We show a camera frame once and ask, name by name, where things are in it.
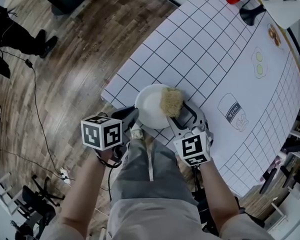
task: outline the white wall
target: white wall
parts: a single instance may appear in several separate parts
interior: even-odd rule
[[[18,226],[21,226],[26,219],[16,212],[12,217],[4,211],[0,206],[0,240],[14,240],[16,230],[10,225],[10,221],[13,220]]]

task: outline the white drawing of plate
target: white drawing of plate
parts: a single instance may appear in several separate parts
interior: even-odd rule
[[[254,67],[255,77],[258,79],[264,77],[267,74],[268,66],[266,58],[259,47],[255,48],[251,60]]]
[[[166,115],[160,108],[162,89],[165,84],[155,83],[145,87],[135,99],[135,107],[139,109],[139,120],[152,129],[169,127]]]

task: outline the hand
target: hand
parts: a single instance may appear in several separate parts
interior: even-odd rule
[[[107,150],[99,151],[99,153],[102,160],[107,162],[112,157],[113,151],[112,148],[109,148]]]

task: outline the sponge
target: sponge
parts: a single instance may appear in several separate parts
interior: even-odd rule
[[[178,118],[184,97],[182,92],[176,88],[165,87],[162,89],[160,108],[170,118]]]

